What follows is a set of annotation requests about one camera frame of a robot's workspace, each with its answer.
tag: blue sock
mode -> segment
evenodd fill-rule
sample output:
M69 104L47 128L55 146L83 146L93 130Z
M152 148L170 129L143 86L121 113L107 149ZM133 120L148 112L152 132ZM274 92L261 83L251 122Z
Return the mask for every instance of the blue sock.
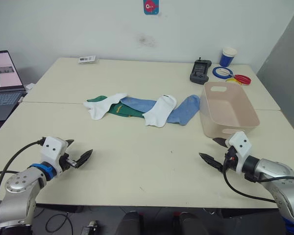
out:
M122 104L125 104L132 109L147 113L155 105L156 101L148 99L136 99L131 97L125 97L120 100Z
M168 119L168 123L180 123L182 126L186 125L189 120L199 110L199 97L197 95L191 95L187 97L176 109L174 109Z
M147 99L136 99L131 97L125 97L121 99L121 103L131 107L140 112L148 112L155 105L156 101ZM187 97L176 109L174 109L168 119L168 123L180 123L186 125L189 120L199 110L199 97L197 95L191 95Z

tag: sock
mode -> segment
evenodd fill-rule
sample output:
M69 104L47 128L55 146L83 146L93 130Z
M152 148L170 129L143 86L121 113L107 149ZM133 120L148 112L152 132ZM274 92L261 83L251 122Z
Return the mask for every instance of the sock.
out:
M176 99L171 95L161 96L148 112L144 113L145 126L163 127L168 116L176 106Z
M148 112L155 105L156 101L148 99L136 99L132 97L125 97L120 100L122 104L125 104L132 109L140 112Z
M187 97L176 109L169 115L167 122L180 123L182 126L186 125L189 120L199 110L199 97L191 95Z
M106 99L107 97L104 95L100 95L95 99L88 99L87 102L98 102ZM132 109L121 102L117 104L112 104L108 113L115 114L121 117L138 117L143 118L143 112L139 112L135 109Z
M99 102L84 102L84 106L89 108L88 112L94 120L101 119L110 109L112 104L119 103L120 99L126 97L125 93L117 93Z
M136 99L131 97L125 97L121 99L121 103L136 109L141 112L148 112L155 105L156 101L146 99ZM199 110L199 97L197 95L191 95L187 97L176 109L174 109L169 115L168 123L179 123L186 125L190 119Z

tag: blue cup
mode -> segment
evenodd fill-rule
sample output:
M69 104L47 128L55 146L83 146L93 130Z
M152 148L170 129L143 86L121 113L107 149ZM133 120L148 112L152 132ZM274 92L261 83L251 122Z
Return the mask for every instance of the blue cup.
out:
M230 47L225 47L222 51L220 65L222 67L228 67L231 64L231 62L236 54L237 54L237 51L235 49L230 48Z

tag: black cable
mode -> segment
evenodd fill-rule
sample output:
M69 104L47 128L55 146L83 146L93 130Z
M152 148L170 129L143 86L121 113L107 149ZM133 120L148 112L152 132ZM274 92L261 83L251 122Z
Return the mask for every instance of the black cable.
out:
M45 208L43 208L43 209L38 213L38 215L35 215L35 216L34 216L34 219L37 218L38 216L40 216L40 215L44 212L44 210L45 210Z
M156 218L157 218L159 212L162 210L162 208L163 208L163 207L160 207L160 209L158 210L157 214L155 215L155 217L154 217L154 219L153 219L153 223L156 221Z
M54 217L56 217L56 216L64 216L65 219L64 219L64 221L62 222L62 224L61 224L59 227L57 227L55 230L50 230L50 229L48 229L48 223L51 221L52 218L54 218ZM66 221L68 221L68 222L70 223L70 226L71 226L71 232L72 232L72 235L73 235L73 225L72 225L71 220L69 219L69 213L67 213L67 214L55 214L55 215L51 216L51 217L48 219L48 221L47 221L47 223L46 223L46 225L45 225L45 230L46 230L47 233L54 233L54 232L58 231L59 229L61 229L61 228L63 227L63 225L65 224Z
M224 163L223 163L223 171L222 172L223 172L224 180L225 180L226 184L230 187L230 189L232 189L233 191L235 191L236 193L238 193L239 195L242 195L244 197L248 197L248 198L252 198L252 199L256 199L256 200L261 200L261 201L275 203L274 200L271 200L271 199L268 199L268 198L263 198L263 197L251 196L251 195L245 194L245 193L240 192L237 189L233 188L233 186L230 184L230 182L228 181L227 176L226 176L226 170L227 170L227 168L228 168L228 159L225 159L224 160Z
M274 177L274 178L264 179L264 180L255 179L255 182L262 183L262 182L270 182L275 180L294 180L294 176L281 176L281 177Z
M123 210L123 208L122 207L119 207L120 209L121 209L121 211L123 211L124 212L124 214L127 214L127 212L125 211L125 210Z
M5 167L3 168L1 174L0 174L0 185L2 183L3 177L7 171L7 169L9 168L9 166L11 165L11 163L13 162L13 160L20 154L22 153L25 149L35 145L35 144L41 144L43 141L43 139L39 140L39 141L35 141L33 143L29 143L28 145L24 146L23 148L21 148L19 151L17 151L16 154L13 155L13 157L8 161L8 163L5 165Z
M11 174L16 174L19 173L18 171L13 171L13 170L7 170L5 173L11 173Z

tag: table surface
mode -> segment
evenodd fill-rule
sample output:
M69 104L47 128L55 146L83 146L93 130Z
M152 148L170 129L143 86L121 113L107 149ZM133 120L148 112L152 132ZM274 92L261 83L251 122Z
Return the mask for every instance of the table surface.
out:
M256 113L260 125L248 135L252 155L280 161L294 169L293 128L280 111ZM26 144L41 136L56 136L75 139L67 151L72 158L88 149L96 151L81 168L69 169L48 182L37 197L38 203L276 207L236 194L222 174L199 157L199 152L207 153L222 162L226 151L204 135L199 113L186 126L167 123L156 128L144 123L143 118L109 113L95 121L82 104L21 103L0 129L0 170ZM37 145L26 150L9 169L21 171L39 163L40 148ZM229 171L228 177L238 190L271 198L261 185L246 181L242 175Z
M82 103L99 95L128 93L141 99L157 100L173 95L178 104L192 94L201 95L203 86L190 81L193 63L160 63L98 60L78 64L76 58L59 58L39 80L24 102ZM209 81L223 81L208 70ZM231 65L235 74L252 79L243 86L254 109L280 110L277 103L248 65Z

